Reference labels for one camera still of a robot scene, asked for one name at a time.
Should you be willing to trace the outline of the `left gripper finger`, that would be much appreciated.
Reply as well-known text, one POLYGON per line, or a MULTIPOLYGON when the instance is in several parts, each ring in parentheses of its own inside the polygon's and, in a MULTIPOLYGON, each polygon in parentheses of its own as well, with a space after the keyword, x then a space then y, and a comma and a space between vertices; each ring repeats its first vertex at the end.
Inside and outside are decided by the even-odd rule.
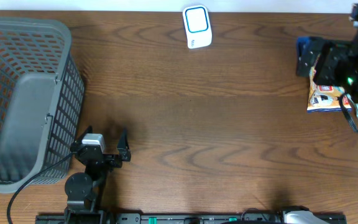
POLYGON ((119 142, 117 144, 117 150, 121 157, 122 161, 130 161, 131 160, 131 150, 129 147, 129 143, 127 140, 127 130, 123 129, 121 136, 119 138, 119 142))
POLYGON ((87 134, 92 133, 93 132, 93 127, 92 126, 88 126, 84 132, 82 134, 79 135, 79 137, 77 138, 77 140, 82 140, 87 134))

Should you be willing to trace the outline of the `yellow snack bag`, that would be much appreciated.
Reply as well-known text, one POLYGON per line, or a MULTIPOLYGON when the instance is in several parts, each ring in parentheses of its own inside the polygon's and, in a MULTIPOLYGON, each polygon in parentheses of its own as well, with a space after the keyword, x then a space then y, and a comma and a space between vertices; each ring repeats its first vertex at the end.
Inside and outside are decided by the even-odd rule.
POLYGON ((341 111, 339 97, 344 93, 343 88, 317 85, 313 81, 316 74, 315 66, 319 57, 319 53, 312 49, 312 43, 316 40, 316 37, 299 37, 296 41, 298 57, 296 75, 307 77, 310 80, 306 111, 308 113, 341 111))

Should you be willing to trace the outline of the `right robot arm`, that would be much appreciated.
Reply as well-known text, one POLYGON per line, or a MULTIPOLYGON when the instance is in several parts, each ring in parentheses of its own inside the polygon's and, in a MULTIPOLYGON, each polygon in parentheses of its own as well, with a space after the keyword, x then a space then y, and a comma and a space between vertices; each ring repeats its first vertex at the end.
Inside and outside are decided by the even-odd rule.
POLYGON ((296 75, 312 75, 312 82, 316 85, 343 88, 339 104, 349 126, 358 133, 354 120, 342 103, 342 99, 346 97, 358 105, 358 3, 353 4, 349 20, 357 28, 352 40, 313 36, 297 38, 296 75))

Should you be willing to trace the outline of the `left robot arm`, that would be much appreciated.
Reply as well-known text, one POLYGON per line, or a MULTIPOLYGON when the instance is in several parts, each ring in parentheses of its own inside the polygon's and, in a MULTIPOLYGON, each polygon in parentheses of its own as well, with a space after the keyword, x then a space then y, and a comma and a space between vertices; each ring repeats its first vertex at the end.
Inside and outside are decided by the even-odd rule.
POLYGON ((95 134, 91 126, 71 144, 70 151, 85 166, 85 171, 71 175, 65 183, 65 223, 110 223, 114 218, 110 212, 99 209, 98 203, 108 174, 131 160, 127 131, 120 135, 117 154, 107 154, 105 148, 103 135, 95 134))

